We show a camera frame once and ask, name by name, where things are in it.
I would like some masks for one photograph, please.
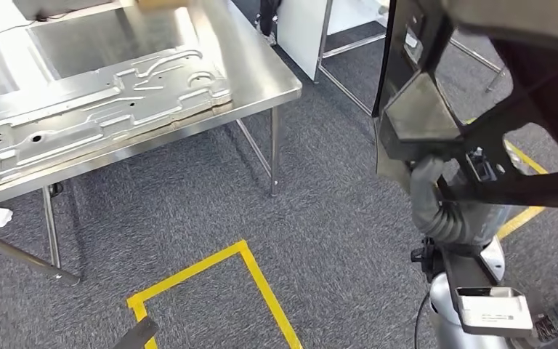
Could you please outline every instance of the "metal base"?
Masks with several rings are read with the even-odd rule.
[[[55,189],[56,188],[52,189],[53,193],[57,192],[57,190]],[[43,273],[50,278],[59,280],[67,285],[74,286],[78,282],[80,282],[80,277],[61,269],[57,232],[54,226],[54,215],[52,212],[51,190],[49,187],[43,187],[41,189],[41,192],[42,196],[44,197],[44,212],[46,214],[48,240],[50,243],[50,258],[52,263],[48,263],[45,260],[33,256],[32,254],[18,249],[17,247],[12,246],[2,240],[0,240],[0,254],[4,254],[15,260],[18,260],[19,262],[28,265],[31,269]]]
[[[506,338],[479,336],[463,331],[450,296],[446,274],[435,277],[430,291],[430,321],[439,349],[509,349]]]
[[[273,107],[270,110],[270,164],[262,154],[262,151],[258,147],[256,141],[251,136],[251,133],[245,126],[242,120],[236,120],[236,124],[240,127],[240,130],[245,135],[247,142],[253,148],[260,164],[264,167],[264,170],[268,177],[270,178],[270,195],[276,196],[279,194],[279,180],[278,180],[278,172],[279,172],[279,145],[281,141],[282,135],[282,125],[281,119],[279,117],[279,110],[277,107]]]

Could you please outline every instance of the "metal bar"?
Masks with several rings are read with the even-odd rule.
[[[39,271],[45,275],[48,275],[52,278],[59,279],[62,282],[65,282],[68,285],[76,285],[80,282],[80,278],[73,274],[68,273],[67,271],[61,270],[56,268],[53,265],[50,265],[48,262],[41,260],[32,254],[28,254],[17,247],[14,247],[8,244],[5,241],[0,240],[0,254],[5,254],[8,257],[14,258],[32,269]]]
[[[499,68],[497,65],[493,64],[491,61],[481,56],[478,52],[475,52],[473,49],[470,49],[469,47],[463,45],[455,39],[450,39],[450,43],[457,49],[460,49],[464,54],[470,56],[471,58],[474,58],[492,71],[496,73],[499,73],[501,71],[501,68]]]
[[[251,136],[251,133],[249,133],[247,126],[245,126],[245,124],[243,124],[243,121],[240,119],[236,120],[236,124],[238,125],[238,127],[240,127],[240,130],[243,131],[243,134],[245,135],[247,142],[249,142],[249,145],[254,149],[254,152],[258,157],[258,159],[260,160],[260,162],[262,163],[262,166],[264,167],[266,174],[268,175],[268,177],[271,177],[270,165],[268,164],[268,161],[266,161],[266,158],[262,154],[262,151],[259,149],[258,145],[256,144],[256,141]]]
[[[61,268],[59,241],[57,239],[57,229],[54,224],[54,215],[52,213],[52,197],[50,196],[49,185],[41,188],[41,195],[44,197],[44,214],[46,215],[46,227],[48,228],[48,241],[50,243],[50,260],[53,266]]]
[[[313,82],[318,83],[318,71],[322,67],[322,58],[326,51],[326,37],[328,36],[328,24],[331,22],[331,12],[333,9],[333,0],[326,0],[326,8],[324,10],[324,23],[322,23],[322,35],[320,36],[320,48],[318,50],[318,63],[313,75]]]
[[[488,84],[487,89],[485,92],[491,92],[493,91],[493,89],[495,89],[495,87],[497,86],[497,84],[499,84],[499,82],[501,81],[501,78],[504,76],[504,68],[502,68],[499,73],[497,73],[495,75],[495,77],[493,78],[493,80],[491,80],[491,82]]]
[[[148,316],[140,320],[112,349],[143,349],[159,330],[159,325]]]
[[[333,57],[333,56],[336,56],[340,53],[350,51],[351,49],[357,49],[358,47],[365,46],[367,44],[370,44],[370,43],[378,41],[378,40],[383,40],[385,38],[386,38],[386,33],[375,35],[375,36],[370,36],[368,38],[352,42],[351,44],[347,44],[345,46],[341,46],[341,47],[337,47],[336,49],[332,49],[328,52],[324,52],[322,54],[322,58]]]
[[[327,71],[326,68],[320,66],[320,71],[322,72],[322,74],[326,75],[326,77],[333,84],[335,84],[335,86],[337,86],[341,90],[341,92],[343,92],[349,99],[351,99],[352,102],[354,102],[354,104],[356,104],[357,107],[359,107],[363,112],[365,112],[367,116],[371,116],[371,114],[373,114],[373,111],[371,111],[371,109],[369,109],[365,105],[365,103],[361,102],[356,96],[354,96],[354,94],[351,93],[345,86],[343,86],[343,84],[339,80],[337,80],[337,78],[335,78],[333,74]]]
[[[281,117],[278,107],[270,110],[270,195],[279,194],[279,145],[282,137]]]

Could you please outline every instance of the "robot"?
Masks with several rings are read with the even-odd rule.
[[[470,124],[458,120],[434,77],[456,28],[487,36],[514,86]],[[417,49],[405,45],[408,33]],[[438,345],[514,348],[509,339],[529,337],[533,323],[524,294],[501,286],[496,227],[508,205],[558,207],[558,173],[525,175],[503,137],[535,123],[558,143],[558,3],[391,0],[372,117],[377,172],[409,192],[425,237],[411,258],[431,284]],[[459,169],[446,180],[451,159]]]

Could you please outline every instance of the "white panel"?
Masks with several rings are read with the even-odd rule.
[[[277,43],[313,80],[318,67],[327,0],[283,0],[278,10]]]
[[[346,31],[381,18],[380,6],[388,9],[388,0],[333,0],[328,35]]]

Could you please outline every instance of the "table surface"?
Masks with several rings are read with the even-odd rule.
[[[0,95],[183,44],[229,80],[232,102],[0,184],[0,202],[300,97],[302,85],[229,0],[142,13],[136,7],[0,33]]]

